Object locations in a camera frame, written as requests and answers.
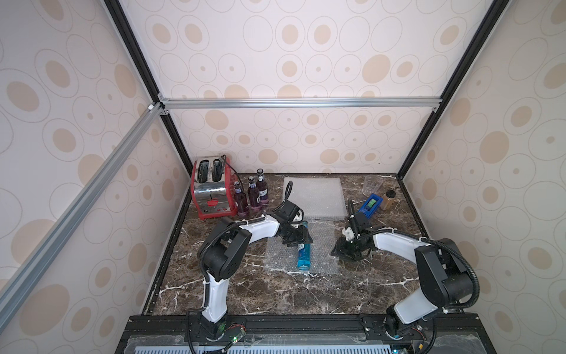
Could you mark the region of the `blue liquid glass bottle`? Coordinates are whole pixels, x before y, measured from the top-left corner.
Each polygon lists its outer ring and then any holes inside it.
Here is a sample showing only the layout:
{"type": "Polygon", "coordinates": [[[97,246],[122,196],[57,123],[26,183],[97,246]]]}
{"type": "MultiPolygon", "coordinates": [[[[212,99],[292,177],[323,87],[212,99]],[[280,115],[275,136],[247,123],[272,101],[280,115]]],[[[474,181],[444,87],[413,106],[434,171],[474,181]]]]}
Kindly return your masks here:
{"type": "Polygon", "coordinates": [[[298,245],[297,268],[299,271],[309,271],[311,267],[311,248],[309,243],[298,245]]]}

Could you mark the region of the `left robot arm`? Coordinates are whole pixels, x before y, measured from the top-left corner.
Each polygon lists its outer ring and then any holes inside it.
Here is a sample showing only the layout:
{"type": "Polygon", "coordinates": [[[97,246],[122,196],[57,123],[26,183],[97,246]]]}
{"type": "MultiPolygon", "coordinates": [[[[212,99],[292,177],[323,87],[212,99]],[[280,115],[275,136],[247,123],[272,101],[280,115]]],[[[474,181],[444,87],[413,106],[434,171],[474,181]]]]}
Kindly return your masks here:
{"type": "Polygon", "coordinates": [[[216,325],[227,314],[229,280],[240,268],[250,244],[271,237],[278,237],[287,247],[312,243],[304,211],[284,201],[251,220],[221,218],[211,231],[198,251],[205,285],[201,312],[208,322],[216,325]]]}

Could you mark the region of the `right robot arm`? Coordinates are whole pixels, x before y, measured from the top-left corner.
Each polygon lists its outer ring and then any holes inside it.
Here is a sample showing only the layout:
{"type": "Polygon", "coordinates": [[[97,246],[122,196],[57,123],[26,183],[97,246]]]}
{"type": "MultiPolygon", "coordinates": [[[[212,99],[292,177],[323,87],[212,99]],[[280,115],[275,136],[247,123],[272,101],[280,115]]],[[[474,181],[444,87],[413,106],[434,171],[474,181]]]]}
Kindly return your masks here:
{"type": "Polygon", "coordinates": [[[358,262],[365,255],[381,250],[393,253],[417,266],[419,287],[386,312],[384,326],[392,338],[404,335],[421,319],[454,309],[472,307],[480,295],[479,278],[470,263],[448,238],[432,240],[415,237],[391,227],[373,227],[357,212],[349,216],[331,255],[358,262]]]}

